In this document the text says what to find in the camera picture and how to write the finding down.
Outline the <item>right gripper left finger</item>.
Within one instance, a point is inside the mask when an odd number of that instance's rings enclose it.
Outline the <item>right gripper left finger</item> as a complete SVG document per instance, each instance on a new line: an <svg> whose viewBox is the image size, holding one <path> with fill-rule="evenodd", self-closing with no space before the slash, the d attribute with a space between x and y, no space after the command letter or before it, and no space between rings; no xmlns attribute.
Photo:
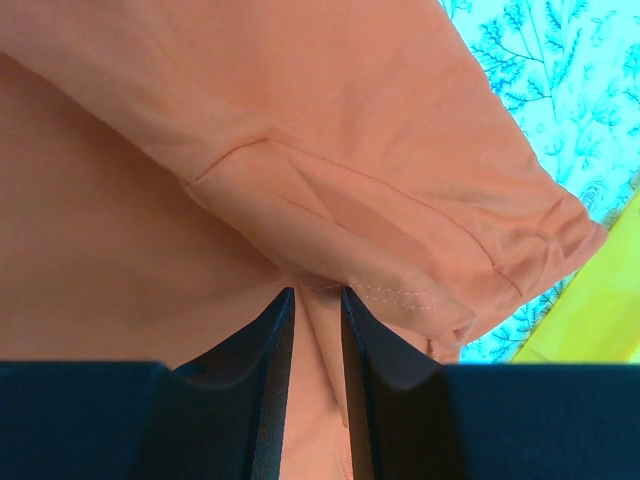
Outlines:
<svg viewBox="0 0 640 480"><path fill-rule="evenodd" d="M157 362L1 366L5 479L275 479L295 324L292 289L177 369Z"/></svg>

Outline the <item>orange t-shirt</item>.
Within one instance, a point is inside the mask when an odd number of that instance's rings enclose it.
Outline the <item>orange t-shirt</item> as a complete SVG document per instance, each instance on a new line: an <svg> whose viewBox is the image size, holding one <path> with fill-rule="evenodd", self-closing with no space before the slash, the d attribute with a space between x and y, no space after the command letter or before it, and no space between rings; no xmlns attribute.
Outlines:
<svg viewBox="0 0 640 480"><path fill-rule="evenodd" d="M352 477L340 293L443 363L605 229L435 1L5 1L1 355L183 364L296 290L281 475Z"/></svg>

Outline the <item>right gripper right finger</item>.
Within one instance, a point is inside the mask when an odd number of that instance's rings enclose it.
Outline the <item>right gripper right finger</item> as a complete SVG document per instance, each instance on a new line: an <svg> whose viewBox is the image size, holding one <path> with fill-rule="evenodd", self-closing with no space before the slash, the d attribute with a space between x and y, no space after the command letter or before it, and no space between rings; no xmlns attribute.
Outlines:
<svg viewBox="0 0 640 480"><path fill-rule="evenodd" d="M635 479L635 365L441 364L351 289L341 328L358 479Z"/></svg>

